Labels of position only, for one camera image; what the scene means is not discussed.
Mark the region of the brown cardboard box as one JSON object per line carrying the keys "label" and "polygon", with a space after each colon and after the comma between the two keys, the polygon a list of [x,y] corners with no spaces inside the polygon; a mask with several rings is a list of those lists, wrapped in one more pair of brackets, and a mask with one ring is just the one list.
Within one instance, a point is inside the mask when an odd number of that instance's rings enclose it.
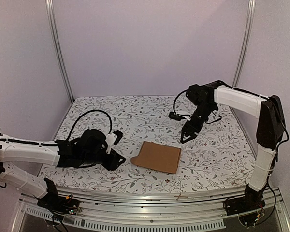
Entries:
{"label": "brown cardboard box", "polygon": [[181,151],[182,149],[178,147],[144,141],[138,155],[130,160],[135,166],[175,174]]}

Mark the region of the right robot arm white sleeve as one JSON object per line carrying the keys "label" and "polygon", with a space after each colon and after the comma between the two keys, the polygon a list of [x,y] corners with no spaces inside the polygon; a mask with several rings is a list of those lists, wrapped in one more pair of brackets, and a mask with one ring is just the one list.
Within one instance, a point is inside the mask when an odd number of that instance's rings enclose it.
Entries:
{"label": "right robot arm white sleeve", "polygon": [[284,142],[282,138],[288,134],[280,98],[277,95],[267,97],[231,87],[220,80],[201,86],[191,85],[186,91],[186,97],[197,108],[215,111],[219,105],[226,105],[258,120],[257,159],[246,194],[261,193],[277,161],[278,148]]}

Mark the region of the robot arm white sleeve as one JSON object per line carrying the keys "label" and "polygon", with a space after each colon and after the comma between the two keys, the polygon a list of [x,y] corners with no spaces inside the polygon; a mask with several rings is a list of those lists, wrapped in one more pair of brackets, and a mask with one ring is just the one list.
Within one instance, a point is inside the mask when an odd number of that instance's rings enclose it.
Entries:
{"label": "robot arm white sleeve", "polygon": [[197,108],[215,111],[219,105],[226,105],[258,120],[257,159],[246,194],[261,193],[277,161],[278,148],[284,142],[282,138],[288,134],[280,98],[277,95],[267,97],[231,87],[220,80],[201,86],[191,85],[186,91],[186,97]]}
{"label": "robot arm white sleeve", "polygon": [[39,179],[13,165],[14,161],[47,164],[57,167],[60,155],[88,150],[106,151],[106,135],[96,129],[87,129],[81,137],[70,140],[49,142],[20,140],[2,134],[0,131],[0,182],[10,184],[23,192],[33,195],[36,199],[47,193],[57,193],[54,182],[48,178]]}

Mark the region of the left robot arm white sleeve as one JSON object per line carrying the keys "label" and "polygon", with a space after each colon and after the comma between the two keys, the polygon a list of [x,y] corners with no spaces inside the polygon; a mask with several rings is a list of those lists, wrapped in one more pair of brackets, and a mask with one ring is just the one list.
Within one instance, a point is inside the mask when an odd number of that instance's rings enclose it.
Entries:
{"label": "left robot arm white sleeve", "polygon": [[20,140],[2,134],[0,131],[0,182],[10,184],[23,192],[33,195],[36,199],[47,193],[57,193],[54,182],[48,178],[39,179],[13,165],[14,161],[47,164],[57,167],[60,155],[88,150],[106,151],[106,135],[96,129],[87,129],[81,137],[70,140],[49,142]]}

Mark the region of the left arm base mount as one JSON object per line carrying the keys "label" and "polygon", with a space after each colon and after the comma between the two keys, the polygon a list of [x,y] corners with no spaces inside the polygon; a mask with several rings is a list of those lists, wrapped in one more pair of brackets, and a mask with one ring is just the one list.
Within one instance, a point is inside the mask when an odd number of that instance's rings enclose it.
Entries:
{"label": "left arm base mount", "polygon": [[80,201],[72,195],[62,197],[57,193],[47,193],[44,197],[38,199],[37,205],[45,208],[51,213],[73,214],[80,205]]}

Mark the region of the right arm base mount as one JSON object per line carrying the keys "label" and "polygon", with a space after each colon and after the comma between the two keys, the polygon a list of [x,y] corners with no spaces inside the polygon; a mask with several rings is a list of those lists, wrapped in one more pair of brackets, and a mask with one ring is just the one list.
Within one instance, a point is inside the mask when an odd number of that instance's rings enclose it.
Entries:
{"label": "right arm base mount", "polygon": [[262,209],[266,206],[264,198],[242,196],[242,197],[229,197],[223,202],[223,208],[227,215],[236,215],[244,212]]}

